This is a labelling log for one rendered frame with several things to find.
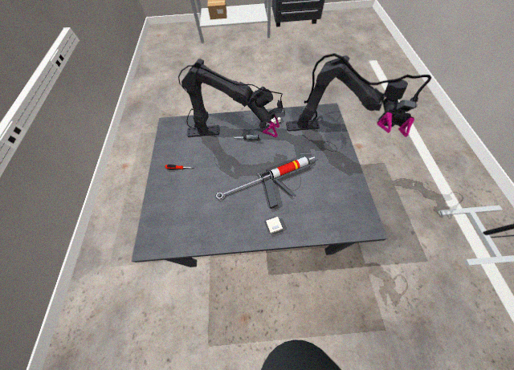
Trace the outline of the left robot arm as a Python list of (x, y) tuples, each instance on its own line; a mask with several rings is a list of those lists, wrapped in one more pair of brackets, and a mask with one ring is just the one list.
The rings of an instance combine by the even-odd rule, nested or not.
[[(384, 110), (388, 104), (397, 104), (398, 100), (403, 97), (408, 85), (408, 83), (402, 79), (391, 81), (388, 82), (385, 93), (379, 92), (376, 88), (374, 89), (372, 86), (366, 84), (348, 64), (344, 65), (341, 59), (333, 59), (325, 63), (318, 74), (316, 85), (308, 104), (303, 110), (303, 113), (300, 114), (299, 121), (288, 121), (286, 123), (288, 131), (316, 129), (320, 127), (318, 120), (312, 120), (312, 117), (318, 108), (317, 106), (326, 87), (336, 77), (349, 87), (361, 101), (361, 104), (370, 111), (380, 111), (382, 103)], [(403, 100), (401, 103), (397, 104), (396, 110), (408, 112), (417, 106), (414, 101)]]

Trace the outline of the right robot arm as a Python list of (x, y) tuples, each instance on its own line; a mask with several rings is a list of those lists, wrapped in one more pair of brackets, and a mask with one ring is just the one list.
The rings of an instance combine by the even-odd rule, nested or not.
[[(194, 127), (188, 128), (187, 136), (211, 136), (219, 134), (219, 126), (206, 126), (209, 117), (202, 99), (202, 83), (226, 93), (234, 101), (241, 103), (244, 107), (248, 106), (254, 113), (261, 107), (273, 101), (273, 95), (269, 91), (258, 89), (252, 91), (248, 85), (228, 79), (204, 65), (203, 59), (198, 59), (196, 64), (199, 67), (191, 67), (185, 78), (182, 80), (182, 86), (188, 91), (192, 107), (194, 110)], [(197, 77), (197, 79), (196, 79)], [(200, 83), (199, 83), (200, 82)], [(194, 90), (195, 89), (195, 90)]]

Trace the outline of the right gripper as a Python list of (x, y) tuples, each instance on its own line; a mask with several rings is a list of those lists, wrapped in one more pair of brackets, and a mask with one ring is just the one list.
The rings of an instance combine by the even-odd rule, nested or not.
[[(261, 120), (260, 121), (260, 124), (259, 126), (261, 127), (261, 132), (262, 133), (266, 133), (268, 135), (271, 135), (273, 137), (277, 137), (277, 132), (275, 130), (275, 127), (279, 127), (279, 121), (278, 121), (278, 118), (275, 117), (275, 114), (276, 113), (280, 113), (282, 112), (282, 104), (281, 102), (277, 102), (277, 108), (273, 108), (272, 110), (270, 110), (269, 112), (267, 111), (267, 109), (265, 107), (261, 107), (256, 113), (255, 115)], [(275, 117), (275, 120), (276, 120), (276, 124), (274, 124), (271, 120)], [(270, 124), (267, 124), (267, 122)], [(273, 129), (274, 134), (268, 132), (267, 130), (269, 130), (270, 128)]]

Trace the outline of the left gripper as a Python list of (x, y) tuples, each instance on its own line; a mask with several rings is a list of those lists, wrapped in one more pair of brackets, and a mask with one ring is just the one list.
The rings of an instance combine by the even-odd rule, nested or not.
[[(412, 117), (410, 113), (396, 110), (397, 104), (391, 103), (385, 107), (385, 112), (381, 115), (381, 119), (378, 119), (377, 125), (388, 133), (391, 131), (391, 123), (392, 127), (394, 125), (399, 125), (400, 128), (398, 130), (403, 134), (403, 136), (407, 137), (410, 132), (410, 127), (414, 122), (414, 117)], [(386, 126), (388, 126), (388, 128)], [(405, 131), (406, 127), (407, 130)]]

